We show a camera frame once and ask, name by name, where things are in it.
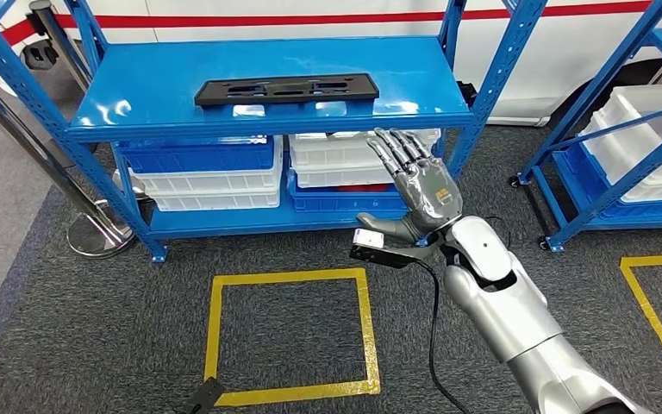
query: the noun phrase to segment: blue shelf frame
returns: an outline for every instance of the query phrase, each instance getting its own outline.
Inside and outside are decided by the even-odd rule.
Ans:
[[[567,111],[562,121],[560,121],[539,149],[537,149],[534,157],[516,175],[520,185],[528,185],[534,179],[539,185],[550,211],[553,213],[559,229],[553,235],[546,237],[546,244],[553,252],[563,251],[565,242],[581,231],[662,229],[662,214],[615,217],[603,216],[601,214],[639,184],[641,180],[662,166],[662,143],[631,169],[630,172],[618,180],[618,182],[607,188],[592,201],[582,194],[583,188],[578,182],[579,177],[566,166],[561,151],[571,145],[579,145],[582,141],[587,141],[618,129],[628,128],[662,116],[661,110],[636,120],[602,129],[595,133],[575,135],[572,138],[567,138],[570,131],[615,77],[626,60],[635,56],[642,47],[657,47],[662,52],[662,28],[656,28],[661,18],[662,0],[654,0],[610,56],[600,72],[590,81],[575,104]],[[578,208],[577,215],[571,221],[565,218],[565,214],[559,205],[559,200],[554,196],[551,187],[542,173],[541,168],[548,162],[554,164],[555,171],[565,184],[566,190]]]
[[[437,36],[441,55],[452,71],[455,58],[455,44],[461,16],[465,8],[465,0],[451,0],[443,18],[440,33]],[[251,122],[243,125],[243,131],[255,131],[271,134],[288,134],[297,132],[313,132],[316,130],[357,130],[371,129],[376,126],[394,126],[397,128],[462,128],[461,136],[455,148],[448,167],[453,176],[458,176],[465,160],[472,151],[475,140],[480,134],[485,121],[493,110],[516,61],[521,56],[529,36],[534,30],[546,0],[503,0],[510,12],[509,24],[503,34],[502,42],[494,55],[490,69],[481,85],[481,92],[474,105],[460,111],[447,119],[440,117],[398,115],[389,116],[383,124],[372,116],[342,116],[322,119],[293,119],[274,122],[264,122],[260,127],[254,127]],[[110,52],[110,45],[97,19],[92,15],[85,0],[66,0],[83,39],[85,57],[88,69],[93,77],[100,76],[103,60]],[[196,136],[197,133],[223,135],[237,132],[233,128],[212,127],[199,123],[162,124],[162,125],[105,125],[98,128],[83,128],[71,125],[41,89],[19,58],[13,54],[9,44],[0,35],[0,75],[16,92],[26,107],[34,114],[47,132],[59,143],[63,151],[75,162],[77,169],[95,186],[97,191],[108,200],[115,212],[127,223],[137,238],[151,253],[154,261],[166,260],[166,239],[181,237],[202,237],[212,235],[238,235],[259,232],[302,231],[312,229],[338,229],[356,225],[352,213],[296,213],[292,210],[287,188],[281,188],[281,206],[277,209],[252,210],[252,220],[246,210],[234,211],[187,211],[161,212],[154,210],[150,223],[141,217],[138,205],[131,191],[123,194],[113,184],[111,178],[97,162],[88,149],[88,144],[94,142],[116,142],[132,139],[150,139],[151,137],[166,138],[170,136]],[[122,187],[130,188],[128,169],[120,151],[113,145],[118,169],[122,176]],[[390,213],[386,216],[398,216]]]

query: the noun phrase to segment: robotic arm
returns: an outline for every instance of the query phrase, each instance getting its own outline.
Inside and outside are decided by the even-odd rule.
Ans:
[[[496,358],[509,366],[541,414],[645,414],[563,337],[546,299],[482,218],[463,217],[462,198],[442,161],[412,134],[375,129],[367,140],[394,179],[408,213],[398,221],[361,213],[351,256],[401,268],[439,249],[453,302],[473,321]],[[425,248],[388,248],[384,236]]]

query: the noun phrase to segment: storage bin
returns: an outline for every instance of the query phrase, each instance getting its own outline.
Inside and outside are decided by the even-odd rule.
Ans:
[[[414,131],[430,149],[439,139],[439,129]],[[382,166],[379,157],[366,145],[373,132],[290,135],[290,160],[294,167],[304,166]]]
[[[582,187],[584,197],[574,197],[573,201],[578,210],[582,211],[594,202],[604,191],[610,188],[605,178],[605,172],[580,142],[572,145],[563,152],[565,163],[572,173],[577,176],[578,184]],[[572,183],[565,182],[571,195]],[[601,212],[600,216],[649,216],[662,214],[662,185],[650,185],[645,180],[635,186],[624,197]]]
[[[296,174],[288,174],[288,188],[293,208],[304,212],[330,211],[407,211],[394,185],[385,191],[339,191],[337,187],[300,188]]]
[[[613,125],[631,121],[662,110],[662,85],[625,86],[613,89],[610,100],[595,112],[585,135]],[[662,142],[662,116],[627,129],[584,142],[605,171],[610,184],[636,166]],[[662,184],[662,166],[648,179]]]
[[[271,168],[265,170],[239,170],[214,172],[135,173],[146,187],[146,194],[208,193],[217,191],[269,191],[280,186],[283,168],[283,140],[270,140],[273,148]]]
[[[339,185],[366,185],[391,183],[392,177],[383,166],[350,167],[294,167],[297,184],[301,188],[336,187]]]
[[[272,136],[118,142],[134,173],[263,170],[272,167]]]
[[[280,205],[280,189],[245,193],[157,194],[152,198],[161,211],[267,209]]]

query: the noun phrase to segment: yellow floor marking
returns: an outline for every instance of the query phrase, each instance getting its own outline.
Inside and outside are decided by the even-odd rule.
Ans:
[[[222,394],[216,405],[269,404],[304,399],[379,394],[381,392],[377,347],[374,344],[374,329],[372,327],[372,306],[369,302],[366,273],[362,268],[215,276],[212,281],[211,301],[209,303],[209,327],[207,334],[207,354],[204,363],[204,379],[206,380],[209,377],[217,378],[219,332],[222,315],[222,288],[224,286],[308,282],[331,279],[354,279],[356,281],[359,315],[361,317],[361,335],[364,343],[366,379],[318,386],[295,386],[268,390],[226,392]]]
[[[655,310],[651,306],[651,303],[646,298],[646,294],[643,292],[643,289],[640,287],[638,280],[633,275],[633,267],[646,267],[646,266],[662,266],[662,256],[641,256],[641,257],[623,257],[621,258],[621,272],[628,282],[635,300],[638,302],[638,305],[643,310],[643,314],[648,319],[648,322],[651,324],[653,331],[656,332],[656,336],[659,338],[662,344],[662,323],[659,320],[659,317],[656,315]]]

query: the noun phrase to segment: black object on floor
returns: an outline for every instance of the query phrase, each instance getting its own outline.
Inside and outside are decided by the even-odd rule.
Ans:
[[[209,377],[186,404],[185,414],[208,414],[223,393],[224,386],[216,378]]]

